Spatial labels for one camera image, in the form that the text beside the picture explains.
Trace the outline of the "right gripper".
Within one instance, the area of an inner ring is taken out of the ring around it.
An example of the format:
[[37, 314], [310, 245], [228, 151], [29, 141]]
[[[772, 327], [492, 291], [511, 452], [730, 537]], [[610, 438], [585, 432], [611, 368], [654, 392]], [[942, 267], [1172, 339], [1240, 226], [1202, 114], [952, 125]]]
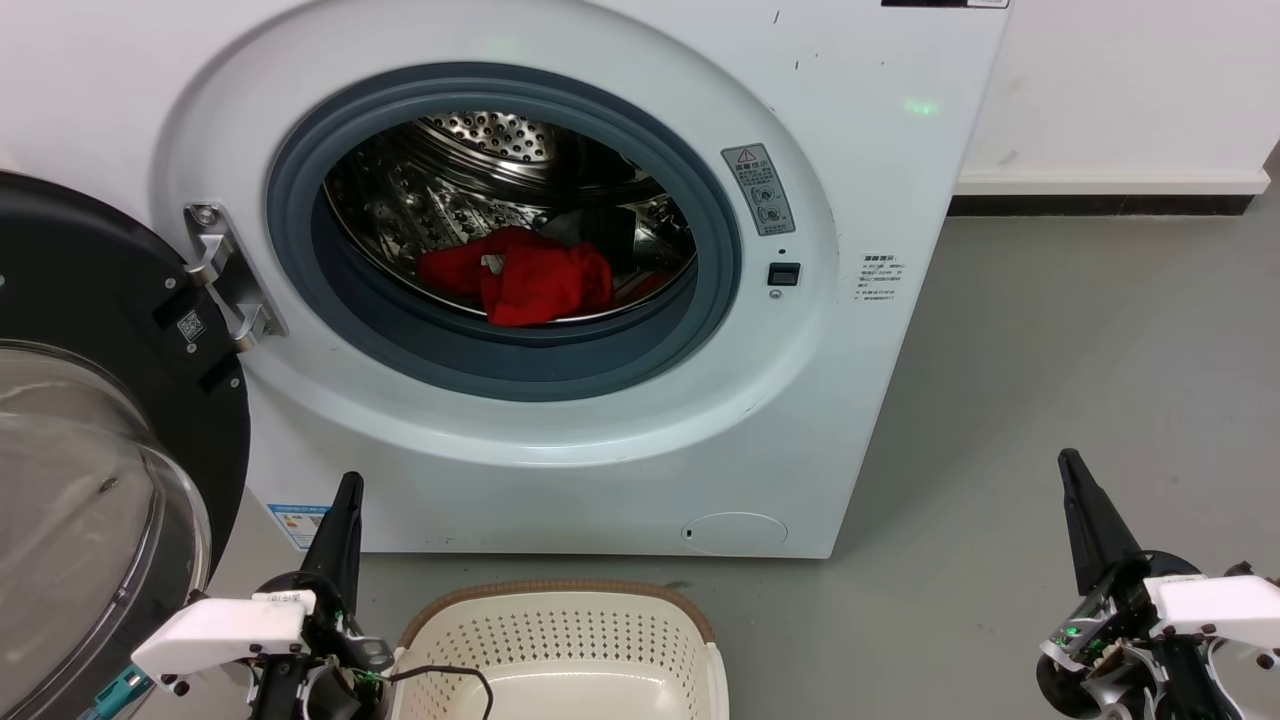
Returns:
[[1042, 697], [1073, 720], [1219, 720], [1217, 629], [1171, 618], [1172, 591], [1210, 577], [1146, 559], [1078, 450], [1059, 452], [1059, 473], [1082, 601], [1041, 646]]

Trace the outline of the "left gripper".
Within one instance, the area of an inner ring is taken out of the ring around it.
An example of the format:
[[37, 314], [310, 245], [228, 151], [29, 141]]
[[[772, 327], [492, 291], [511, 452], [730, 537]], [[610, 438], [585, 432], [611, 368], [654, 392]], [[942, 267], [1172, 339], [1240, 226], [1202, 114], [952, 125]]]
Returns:
[[364, 478], [347, 471], [308, 547], [301, 571], [273, 578], [261, 591], [315, 596], [300, 638], [283, 650], [252, 648], [250, 720], [374, 720], [384, 705], [380, 674], [392, 651], [364, 633], [355, 612], [362, 541]]

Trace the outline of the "red garment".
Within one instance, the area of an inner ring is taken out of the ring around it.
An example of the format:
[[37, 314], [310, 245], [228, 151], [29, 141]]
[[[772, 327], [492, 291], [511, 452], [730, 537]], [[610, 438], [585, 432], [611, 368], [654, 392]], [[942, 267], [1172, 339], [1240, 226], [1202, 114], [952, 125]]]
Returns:
[[541, 325], [614, 305], [611, 264], [591, 243], [570, 247], [521, 227], [425, 252], [416, 274], [451, 297], [480, 302], [498, 327]]

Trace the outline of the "cream perforated laundry basket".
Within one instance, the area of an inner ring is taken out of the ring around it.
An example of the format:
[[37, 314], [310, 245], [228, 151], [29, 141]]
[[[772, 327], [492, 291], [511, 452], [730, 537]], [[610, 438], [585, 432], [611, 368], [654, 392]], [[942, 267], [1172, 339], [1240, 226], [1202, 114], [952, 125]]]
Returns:
[[730, 720], [714, 632], [663, 585], [463, 588], [413, 618], [397, 659], [384, 720]]

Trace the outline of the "stainless steel washing machine drum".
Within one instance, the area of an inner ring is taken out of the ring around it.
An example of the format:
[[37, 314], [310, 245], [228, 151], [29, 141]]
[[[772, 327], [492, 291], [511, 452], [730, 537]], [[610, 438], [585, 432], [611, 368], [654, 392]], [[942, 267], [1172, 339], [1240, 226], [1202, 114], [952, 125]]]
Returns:
[[506, 227], [535, 232], [575, 209], [634, 211], [637, 269], [613, 273], [613, 307], [541, 325], [630, 313], [664, 297], [698, 268], [689, 223], [645, 169], [605, 143], [539, 118], [467, 110], [406, 122], [348, 151], [328, 172], [323, 191], [351, 243], [371, 264], [407, 290], [484, 320], [480, 302], [422, 283], [419, 258]]

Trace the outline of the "black round washer door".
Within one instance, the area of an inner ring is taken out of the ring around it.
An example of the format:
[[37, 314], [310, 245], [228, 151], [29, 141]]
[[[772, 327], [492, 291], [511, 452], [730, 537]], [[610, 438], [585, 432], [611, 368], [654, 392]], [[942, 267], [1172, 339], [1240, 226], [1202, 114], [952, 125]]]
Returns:
[[0, 720], [78, 720], [207, 584], [250, 437], [239, 352], [183, 258], [0, 172]]

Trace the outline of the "dark garment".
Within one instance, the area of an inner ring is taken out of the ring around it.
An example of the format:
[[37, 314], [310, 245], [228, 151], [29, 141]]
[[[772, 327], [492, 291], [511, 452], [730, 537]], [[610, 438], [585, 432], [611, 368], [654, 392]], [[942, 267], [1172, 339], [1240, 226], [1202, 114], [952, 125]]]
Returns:
[[637, 218], [627, 208], [584, 208], [561, 213], [535, 232], [568, 249], [590, 243], [622, 275], [637, 269], [636, 228]]

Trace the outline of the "blue energy label sticker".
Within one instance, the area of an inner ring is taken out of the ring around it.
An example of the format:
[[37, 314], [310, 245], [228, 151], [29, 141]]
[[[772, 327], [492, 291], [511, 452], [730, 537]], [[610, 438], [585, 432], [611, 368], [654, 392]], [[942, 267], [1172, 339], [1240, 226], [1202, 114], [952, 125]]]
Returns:
[[310, 550], [329, 506], [268, 503], [268, 511], [298, 551]]

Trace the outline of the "grey rubber door gasket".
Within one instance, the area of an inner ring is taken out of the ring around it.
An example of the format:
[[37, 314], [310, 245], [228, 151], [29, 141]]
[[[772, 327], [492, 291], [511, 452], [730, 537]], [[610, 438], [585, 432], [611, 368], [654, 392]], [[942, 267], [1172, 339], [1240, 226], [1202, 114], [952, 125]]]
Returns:
[[[420, 296], [371, 264], [323, 191], [348, 151], [443, 111], [506, 111], [586, 135], [630, 158], [677, 202], [698, 268], [662, 299], [600, 322], [504, 328]], [[677, 365], [708, 341], [737, 292], [739, 220], [721, 183], [641, 109], [563, 76], [489, 63], [411, 67], [349, 86], [315, 108], [279, 152], [268, 227], [294, 290], [347, 343], [443, 389], [520, 402], [613, 393]]]

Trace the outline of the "white front-load washing machine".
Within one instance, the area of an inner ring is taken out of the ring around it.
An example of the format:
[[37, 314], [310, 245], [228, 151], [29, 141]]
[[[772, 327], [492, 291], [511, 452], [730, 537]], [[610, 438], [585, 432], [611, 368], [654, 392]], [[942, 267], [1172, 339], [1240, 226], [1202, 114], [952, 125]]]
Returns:
[[[239, 360], [244, 488], [330, 506], [364, 547], [695, 555], [713, 512], [835, 547], [1012, 14], [1011, 0], [0, 0], [0, 172], [123, 211], [195, 261], [225, 208], [288, 336]], [[671, 369], [520, 402], [416, 380], [298, 295], [268, 227], [294, 128], [349, 86], [489, 63], [603, 90], [675, 132], [732, 204], [737, 292]], [[759, 236], [721, 151], [764, 143], [796, 231]]]

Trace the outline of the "silver metal door hinge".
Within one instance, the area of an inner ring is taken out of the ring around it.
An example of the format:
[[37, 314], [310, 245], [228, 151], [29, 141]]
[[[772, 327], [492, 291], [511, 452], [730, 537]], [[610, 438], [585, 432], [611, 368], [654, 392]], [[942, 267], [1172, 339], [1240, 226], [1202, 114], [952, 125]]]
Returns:
[[225, 208], [191, 202], [183, 208], [183, 222], [197, 254], [186, 272], [214, 299], [237, 351], [244, 354], [266, 340], [285, 338], [287, 325], [242, 249]]

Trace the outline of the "white and black baseboard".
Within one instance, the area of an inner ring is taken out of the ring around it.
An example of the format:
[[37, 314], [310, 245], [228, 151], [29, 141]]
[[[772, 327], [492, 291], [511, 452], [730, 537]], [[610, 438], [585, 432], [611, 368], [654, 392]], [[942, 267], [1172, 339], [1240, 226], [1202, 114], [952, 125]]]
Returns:
[[1276, 184], [1265, 169], [1174, 173], [978, 173], [957, 179], [950, 218], [1242, 217]]

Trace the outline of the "round white filter cover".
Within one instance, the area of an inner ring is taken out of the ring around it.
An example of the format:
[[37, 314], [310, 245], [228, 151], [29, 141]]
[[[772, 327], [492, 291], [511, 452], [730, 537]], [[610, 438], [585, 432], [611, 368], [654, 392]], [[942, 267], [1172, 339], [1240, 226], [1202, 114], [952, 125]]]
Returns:
[[788, 528], [756, 512], [713, 512], [687, 523], [680, 533], [691, 550], [721, 557], [774, 557]]

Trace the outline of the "grey warning label sticker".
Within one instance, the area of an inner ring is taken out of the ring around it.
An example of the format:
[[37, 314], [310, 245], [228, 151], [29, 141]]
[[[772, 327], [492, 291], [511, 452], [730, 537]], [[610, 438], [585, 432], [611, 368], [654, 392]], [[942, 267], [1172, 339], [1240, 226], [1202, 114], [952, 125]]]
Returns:
[[748, 204], [756, 233], [765, 237], [794, 233], [790, 201], [765, 145], [723, 149], [721, 156]]

